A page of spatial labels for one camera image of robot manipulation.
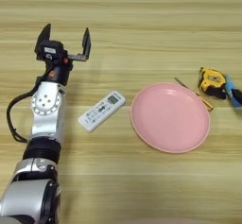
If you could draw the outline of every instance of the pink plate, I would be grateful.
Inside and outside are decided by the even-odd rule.
[[[210,116],[192,91],[176,84],[156,84],[133,100],[131,122],[138,135],[161,151],[183,153],[208,136]]]

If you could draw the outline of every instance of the remote control button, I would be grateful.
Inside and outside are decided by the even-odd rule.
[[[101,108],[99,108],[99,111],[100,111],[100,112],[102,112],[103,110],[105,110],[105,107],[104,107],[104,106],[101,107]]]

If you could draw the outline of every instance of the white remote control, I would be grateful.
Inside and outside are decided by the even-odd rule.
[[[84,113],[78,121],[87,131],[92,131],[124,104],[125,97],[113,91]]]

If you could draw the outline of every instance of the table surface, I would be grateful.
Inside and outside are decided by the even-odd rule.
[[[91,57],[75,63],[67,86],[60,223],[241,223],[240,111],[206,97],[215,106],[209,137],[181,155],[146,145],[129,115],[149,84],[178,77],[197,90],[201,66],[229,74],[242,89],[241,8],[242,0],[0,0],[0,192],[26,148],[11,138],[6,108],[43,73],[37,36],[51,23],[52,39],[77,53],[87,26]],[[111,90],[126,105],[87,133],[78,117]],[[13,111],[26,137],[31,116],[29,99]]]

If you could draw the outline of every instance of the tape measure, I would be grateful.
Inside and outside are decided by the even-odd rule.
[[[207,95],[226,99],[226,78],[217,70],[201,67],[199,71],[199,89]]]

